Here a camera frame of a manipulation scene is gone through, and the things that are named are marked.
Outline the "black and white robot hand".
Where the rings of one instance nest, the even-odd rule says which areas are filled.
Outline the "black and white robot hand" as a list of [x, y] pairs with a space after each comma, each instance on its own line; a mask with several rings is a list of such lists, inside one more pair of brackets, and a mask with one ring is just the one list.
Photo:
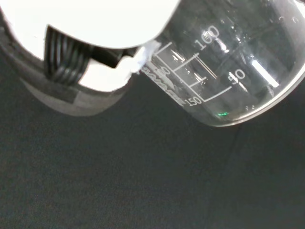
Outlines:
[[40, 102], [71, 116], [116, 104], [178, 0], [3, 0], [0, 53]]

